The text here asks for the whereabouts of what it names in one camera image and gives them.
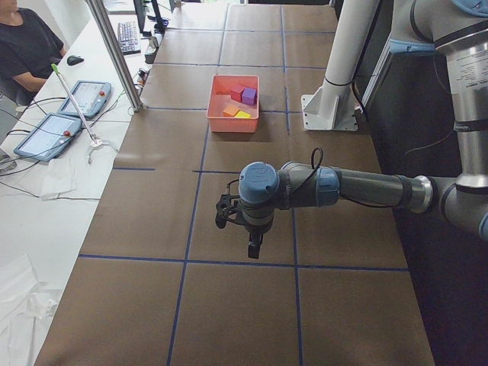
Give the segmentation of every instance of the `person's arm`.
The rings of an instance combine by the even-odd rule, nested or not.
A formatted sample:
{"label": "person's arm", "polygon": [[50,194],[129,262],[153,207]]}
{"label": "person's arm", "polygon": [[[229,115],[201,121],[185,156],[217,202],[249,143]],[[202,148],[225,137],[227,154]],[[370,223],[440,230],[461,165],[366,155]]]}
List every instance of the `person's arm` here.
{"label": "person's arm", "polygon": [[36,78],[30,72],[25,72],[12,78],[29,92],[38,92],[46,82],[46,79]]}

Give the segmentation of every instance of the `black object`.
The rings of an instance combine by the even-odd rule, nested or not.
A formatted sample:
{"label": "black object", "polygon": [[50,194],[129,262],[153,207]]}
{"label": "black object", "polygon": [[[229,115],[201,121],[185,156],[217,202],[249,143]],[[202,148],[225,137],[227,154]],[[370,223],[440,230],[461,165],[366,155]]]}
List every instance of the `black object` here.
{"label": "black object", "polygon": [[85,61],[85,59],[83,59],[82,57],[80,56],[73,56],[71,55],[70,57],[68,57],[68,59],[66,60],[66,63],[70,66],[74,66],[78,63],[82,63],[83,61]]}
{"label": "black object", "polygon": [[139,30],[135,21],[122,21],[118,24],[117,40],[124,55],[140,53]]}

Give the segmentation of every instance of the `person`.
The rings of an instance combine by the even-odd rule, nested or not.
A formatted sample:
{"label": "person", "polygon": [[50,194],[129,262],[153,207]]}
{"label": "person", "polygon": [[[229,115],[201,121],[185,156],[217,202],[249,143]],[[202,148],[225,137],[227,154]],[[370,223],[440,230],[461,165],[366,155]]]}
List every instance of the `person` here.
{"label": "person", "polygon": [[0,0],[0,79],[17,83],[32,98],[66,54],[59,39],[35,11],[17,0]]}

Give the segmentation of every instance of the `purple block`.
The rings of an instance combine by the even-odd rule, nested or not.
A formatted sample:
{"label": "purple block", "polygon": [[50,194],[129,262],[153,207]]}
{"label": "purple block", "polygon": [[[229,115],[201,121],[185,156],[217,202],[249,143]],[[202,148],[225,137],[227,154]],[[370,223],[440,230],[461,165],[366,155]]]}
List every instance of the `purple block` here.
{"label": "purple block", "polygon": [[256,99],[258,97],[258,92],[254,88],[244,88],[242,92],[242,102],[247,105],[256,104]]}

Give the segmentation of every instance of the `plastic container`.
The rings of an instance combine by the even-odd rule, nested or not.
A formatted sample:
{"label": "plastic container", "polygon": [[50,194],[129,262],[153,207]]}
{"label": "plastic container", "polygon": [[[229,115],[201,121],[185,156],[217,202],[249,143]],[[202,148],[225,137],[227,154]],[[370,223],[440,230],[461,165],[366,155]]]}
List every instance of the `plastic container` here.
{"label": "plastic container", "polygon": [[[258,97],[254,105],[234,101],[230,97],[230,89],[236,85],[254,88]],[[241,111],[251,114],[250,118],[226,117],[223,110],[231,104]],[[259,120],[259,77],[245,75],[214,75],[207,118],[212,132],[244,132],[253,133],[258,129]]]}

